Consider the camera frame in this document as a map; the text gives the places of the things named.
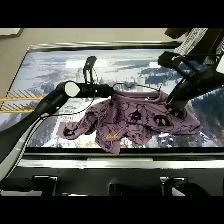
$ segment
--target purple cloth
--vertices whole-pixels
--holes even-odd
[[[153,135],[161,132],[196,134],[200,122],[186,109],[175,115],[167,111],[167,97],[162,91],[116,91],[111,99],[90,107],[79,122],[61,123],[58,135],[76,139],[96,130],[96,143],[107,152],[119,154],[123,137],[136,144],[146,144]]]

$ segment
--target snowy landscape print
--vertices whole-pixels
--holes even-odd
[[[125,50],[82,50],[82,51],[52,51],[52,52],[32,52],[27,53],[22,66],[12,84],[10,90],[32,90],[37,95],[46,96],[58,83],[73,80],[84,82],[83,65],[80,67],[69,67],[68,62],[83,62],[89,56],[96,56],[97,61],[106,61],[106,66],[94,67],[97,73],[94,80],[98,83],[107,83],[113,86],[117,82],[122,82],[131,86],[116,85],[116,89],[121,91],[152,91],[149,88],[139,87],[137,84],[159,88],[169,94],[175,85],[181,80],[181,76],[165,67],[153,67],[150,63],[155,63],[164,49],[125,49]],[[193,62],[198,69],[203,69],[204,65]],[[180,65],[187,71],[188,67]],[[153,138],[146,145],[136,145],[123,138],[121,148],[155,148],[155,147],[219,147],[224,145],[224,118],[222,112],[224,108],[220,105],[217,109],[208,109],[205,105],[210,101],[216,106],[223,96],[223,90],[218,90],[205,96],[196,98],[190,102],[192,113],[201,121],[201,131],[195,136],[172,136],[162,133]],[[85,109],[92,99],[70,99],[58,113],[74,113]],[[105,99],[95,99],[98,103]],[[59,124],[62,121],[79,121],[85,111],[76,115],[50,117],[45,120],[35,131],[28,147],[63,147],[63,148],[100,148],[95,143],[95,132],[91,135],[80,136],[76,140],[65,140],[57,135]],[[26,113],[1,114],[0,131],[16,124]]]

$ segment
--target floor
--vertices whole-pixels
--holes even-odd
[[[0,39],[0,91],[7,91],[33,44],[91,41],[172,41],[166,28],[25,28],[20,37]]]

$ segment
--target purple shirt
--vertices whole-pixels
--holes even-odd
[[[199,131],[200,122],[186,109],[175,116],[167,111],[168,95],[162,91],[115,92],[111,99],[90,107],[79,122],[62,122],[58,135],[71,140],[96,130],[96,143],[119,154],[123,137],[143,145],[161,132],[193,135]]]

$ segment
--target screen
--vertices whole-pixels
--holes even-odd
[[[83,67],[87,57],[96,56],[94,80],[97,83],[116,85],[121,91],[148,92],[146,85],[159,88],[169,94],[181,80],[174,70],[157,64],[158,57],[167,49],[119,49],[119,50],[80,50],[27,53],[12,83],[12,90],[32,90],[37,95],[46,96],[58,83],[73,80],[84,82]],[[198,69],[205,68],[192,62]],[[189,102],[191,113],[201,122],[200,132],[194,136],[174,136],[161,133],[153,136],[145,145],[136,145],[126,138],[121,140],[121,148],[169,148],[169,147],[221,147],[224,145],[224,115],[222,113],[223,89],[213,91]],[[93,105],[105,99],[95,99]],[[69,99],[58,113],[74,113],[85,109],[91,98]],[[26,102],[36,105],[38,101]],[[28,147],[61,148],[100,148],[95,143],[96,133],[82,135],[75,140],[65,140],[57,135],[61,122],[79,121],[85,111],[75,115],[50,117],[35,131]],[[27,113],[0,115],[0,131],[9,128],[27,116]]]

